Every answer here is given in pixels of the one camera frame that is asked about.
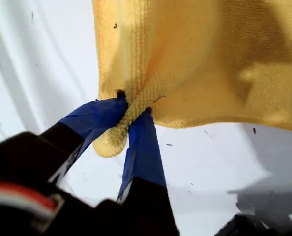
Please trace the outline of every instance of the black object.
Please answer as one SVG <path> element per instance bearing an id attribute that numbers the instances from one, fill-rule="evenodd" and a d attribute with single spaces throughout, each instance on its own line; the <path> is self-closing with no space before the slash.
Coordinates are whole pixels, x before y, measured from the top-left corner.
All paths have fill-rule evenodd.
<path id="1" fill-rule="evenodd" d="M 34 216 L 26 212 L 0 206 L 0 235 L 179 235 L 163 186 L 134 177 L 122 204 L 104 200 L 95 208 L 60 190 L 83 141 L 59 122 L 39 136 L 25 132 L 0 143 L 0 181 L 64 200 L 44 227 L 36 227 Z"/>
<path id="2" fill-rule="evenodd" d="M 236 215 L 215 236 L 292 236 L 292 231 L 280 234 L 276 229 L 269 229 L 252 215 Z"/>

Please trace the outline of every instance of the white background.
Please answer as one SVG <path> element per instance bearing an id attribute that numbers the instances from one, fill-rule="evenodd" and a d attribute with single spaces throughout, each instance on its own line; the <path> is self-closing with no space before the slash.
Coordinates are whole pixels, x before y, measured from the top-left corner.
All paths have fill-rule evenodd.
<path id="1" fill-rule="evenodd" d="M 38 134 L 97 93 L 91 0 L 0 0 L 0 141 Z M 156 128 L 182 235 L 214 235 L 239 212 L 238 196 L 240 208 L 292 225 L 292 132 L 237 123 Z M 115 199 L 124 156 L 102 159 L 90 146 L 62 188 L 92 206 Z"/>

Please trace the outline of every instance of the blue painter's tape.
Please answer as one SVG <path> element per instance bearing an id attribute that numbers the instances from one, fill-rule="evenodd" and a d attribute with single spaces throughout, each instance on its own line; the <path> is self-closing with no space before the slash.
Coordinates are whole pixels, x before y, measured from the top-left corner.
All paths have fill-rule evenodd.
<path id="1" fill-rule="evenodd" d="M 79 156 L 93 140 L 120 121 L 127 110 L 125 97 L 92 101 L 75 109 L 60 120 L 84 138 Z"/>
<path id="2" fill-rule="evenodd" d="M 133 177 L 166 187 L 156 128 L 149 112 L 143 112 L 130 126 L 129 144 L 119 196 Z"/>

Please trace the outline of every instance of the microfiber cloth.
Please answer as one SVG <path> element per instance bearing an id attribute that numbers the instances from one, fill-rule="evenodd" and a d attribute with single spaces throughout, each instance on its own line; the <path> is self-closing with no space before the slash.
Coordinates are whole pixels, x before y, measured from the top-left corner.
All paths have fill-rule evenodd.
<path id="1" fill-rule="evenodd" d="M 250 122 L 292 130 L 292 0 L 93 0 L 99 99 L 126 92 L 94 141 L 119 154 L 129 125 Z"/>

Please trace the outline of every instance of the black plastic part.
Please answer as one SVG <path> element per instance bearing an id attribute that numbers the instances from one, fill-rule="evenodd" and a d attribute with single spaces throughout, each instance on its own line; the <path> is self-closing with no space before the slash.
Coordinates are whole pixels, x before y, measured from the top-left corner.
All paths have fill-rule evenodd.
<path id="1" fill-rule="evenodd" d="M 166 187 L 134 177 L 123 205 L 136 209 L 136 214 L 146 217 L 163 234 L 179 235 Z"/>
<path id="2" fill-rule="evenodd" d="M 82 143 L 80 135 L 61 123 L 39 136 L 25 132 L 0 143 L 0 181 L 64 198 L 43 233 L 33 228 L 34 216 L 0 207 L 0 235 L 179 235 L 165 187 L 134 178 L 124 204 L 105 200 L 91 208 L 49 182 L 66 173 Z"/>

